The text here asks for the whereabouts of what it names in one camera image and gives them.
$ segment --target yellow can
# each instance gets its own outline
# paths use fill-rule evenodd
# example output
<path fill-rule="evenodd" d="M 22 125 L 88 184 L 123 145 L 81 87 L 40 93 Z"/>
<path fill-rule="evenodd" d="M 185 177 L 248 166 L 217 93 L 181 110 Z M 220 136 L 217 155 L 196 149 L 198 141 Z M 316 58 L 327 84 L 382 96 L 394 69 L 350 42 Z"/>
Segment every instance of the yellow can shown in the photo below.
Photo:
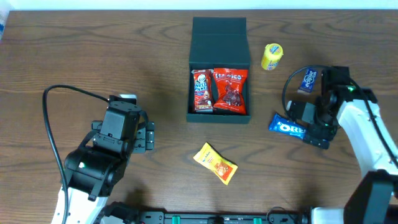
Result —
<path fill-rule="evenodd" d="M 284 50 L 279 44 L 268 44 L 261 60 L 261 67 L 265 70 L 273 70 L 279 63 Z"/>

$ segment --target wooden table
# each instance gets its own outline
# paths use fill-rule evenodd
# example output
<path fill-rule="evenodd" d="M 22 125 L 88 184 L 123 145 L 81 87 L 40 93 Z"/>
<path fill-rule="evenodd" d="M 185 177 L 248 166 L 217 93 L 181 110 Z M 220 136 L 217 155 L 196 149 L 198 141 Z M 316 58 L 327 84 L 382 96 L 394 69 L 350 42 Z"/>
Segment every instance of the wooden table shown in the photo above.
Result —
<path fill-rule="evenodd" d="M 185 121 L 193 16 L 247 17 L 249 124 Z M 109 203 L 170 212 L 343 206 L 361 180 L 345 132 L 339 130 L 322 151 L 272 133 L 268 125 L 275 112 L 283 114 L 280 95 L 294 70 L 344 65 L 360 85 L 373 89 L 396 139 L 397 18 L 397 11 L 11 12 L 0 44 L 0 222 L 52 219 L 61 185 L 41 96 L 56 83 L 103 96 L 135 93 L 156 123 L 155 152 L 131 157 Z M 276 70 L 265 72 L 260 60 L 272 42 L 285 55 Z M 292 81 L 288 98 L 297 97 L 300 81 Z M 105 109 L 102 101 L 79 93 L 50 93 L 50 121 L 62 159 L 76 149 L 92 120 L 103 119 Z M 229 186 L 192 159 L 207 141 L 239 166 Z"/>

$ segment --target snack bag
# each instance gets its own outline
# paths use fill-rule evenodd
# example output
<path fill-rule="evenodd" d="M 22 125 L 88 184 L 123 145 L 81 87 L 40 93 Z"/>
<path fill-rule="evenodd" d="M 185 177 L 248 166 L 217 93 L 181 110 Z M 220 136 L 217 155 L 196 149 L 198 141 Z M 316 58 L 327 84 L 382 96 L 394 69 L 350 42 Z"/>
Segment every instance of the snack bag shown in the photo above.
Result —
<path fill-rule="evenodd" d="M 192 70 L 195 82 L 194 110 L 197 113 L 213 112 L 213 97 L 211 96 L 212 69 Z"/>
<path fill-rule="evenodd" d="M 248 77 L 248 71 L 243 69 L 215 68 L 213 77 L 217 84 L 218 100 L 215 108 L 246 114 L 242 89 Z"/>
<path fill-rule="evenodd" d="M 193 159 L 213 171 L 225 185 L 228 185 L 238 169 L 237 165 L 222 158 L 207 142 Z"/>
<path fill-rule="evenodd" d="M 301 82 L 301 85 L 299 86 L 297 92 L 299 93 L 304 93 L 304 94 L 309 94 L 312 92 L 313 86 L 315 84 L 315 81 L 317 80 L 318 72 L 314 69 L 307 69 L 304 75 L 304 79 Z"/>
<path fill-rule="evenodd" d="M 271 124 L 269 124 L 268 130 L 288 134 L 301 140 L 304 139 L 305 132 L 307 131 L 303 126 L 288 121 L 277 113 L 274 115 Z"/>

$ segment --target blue snack package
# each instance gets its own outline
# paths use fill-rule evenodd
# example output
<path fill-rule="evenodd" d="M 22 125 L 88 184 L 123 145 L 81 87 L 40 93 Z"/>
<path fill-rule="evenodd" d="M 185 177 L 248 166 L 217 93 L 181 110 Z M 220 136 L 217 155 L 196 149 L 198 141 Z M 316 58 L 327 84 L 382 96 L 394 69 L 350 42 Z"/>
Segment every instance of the blue snack package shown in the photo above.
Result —
<path fill-rule="evenodd" d="M 288 121 L 277 113 L 274 119 L 272 119 L 271 124 L 269 124 L 268 130 L 288 134 L 301 140 L 304 138 L 306 132 L 303 126 Z"/>
<path fill-rule="evenodd" d="M 307 69 L 304 75 L 304 79 L 301 82 L 300 87 L 298 88 L 299 93 L 311 93 L 313 86 L 315 84 L 315 80 L 317 80 L 318 72 L 311 68 Z"/>

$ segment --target dark green box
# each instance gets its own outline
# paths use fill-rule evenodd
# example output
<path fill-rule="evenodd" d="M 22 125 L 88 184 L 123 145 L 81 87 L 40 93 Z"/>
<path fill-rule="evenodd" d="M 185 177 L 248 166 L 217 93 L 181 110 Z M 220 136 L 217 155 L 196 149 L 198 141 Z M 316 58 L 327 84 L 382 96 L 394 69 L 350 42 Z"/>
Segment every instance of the dark green box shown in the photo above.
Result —
<path fill-rule="evenodd" d="M 246 115 L 228 110 L 214 113 L 195 113 L 193 110 L 194 81 L 192 70 L 213 68 L 250 69 L 250 52 L 246 37 L 246 18 L 194 17 L 191 52 L 189 56 L 188 122 L 247 124 L 250 114 L 250 71 L 243 85 Z M 217 86 L 212 79 L 211 93 L 218 99 Z"/>

